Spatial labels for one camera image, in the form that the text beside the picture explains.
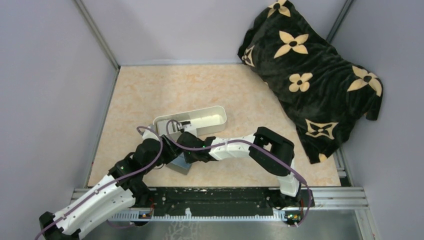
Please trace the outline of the white plastic tray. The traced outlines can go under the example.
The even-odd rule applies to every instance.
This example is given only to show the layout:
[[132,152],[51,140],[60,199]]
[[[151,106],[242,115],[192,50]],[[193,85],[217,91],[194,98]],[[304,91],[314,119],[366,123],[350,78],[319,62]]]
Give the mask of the white plastic tray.
[[156,130],[156,122],[160,120],[176,120],[182,124],[184,122],[190,122],[190,124],[196,127],[197,136],[202,136],[225,130],[228,118],[224,107],[215,105],[196,110],[158,116],[152,123]]

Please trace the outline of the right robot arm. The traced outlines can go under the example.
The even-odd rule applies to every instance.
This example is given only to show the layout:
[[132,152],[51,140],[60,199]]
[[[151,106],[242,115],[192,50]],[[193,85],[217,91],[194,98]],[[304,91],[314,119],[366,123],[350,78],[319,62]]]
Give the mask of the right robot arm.
[[301,200],[304,178],[294,169],[294,144],[267,127],[258,127],[255,133],[235,138],[207,137],[204,140],[184,130],[176,141],[190,162],[211,162],[224,159],[249,158],[265,171],[276,176],[281,199],[287,206]]

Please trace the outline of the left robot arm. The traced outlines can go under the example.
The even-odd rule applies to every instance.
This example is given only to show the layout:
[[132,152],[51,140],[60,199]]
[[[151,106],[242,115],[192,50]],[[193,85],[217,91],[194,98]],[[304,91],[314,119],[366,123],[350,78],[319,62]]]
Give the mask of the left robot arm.
[[152,208],[153,198],[143,177],[156,166],[168,164],[182,149],[166,136],[145,139],[135,151],[119,160],[108,173],[75,202],[39,217],[36,239],[81,240],[99,224],[131,207]]

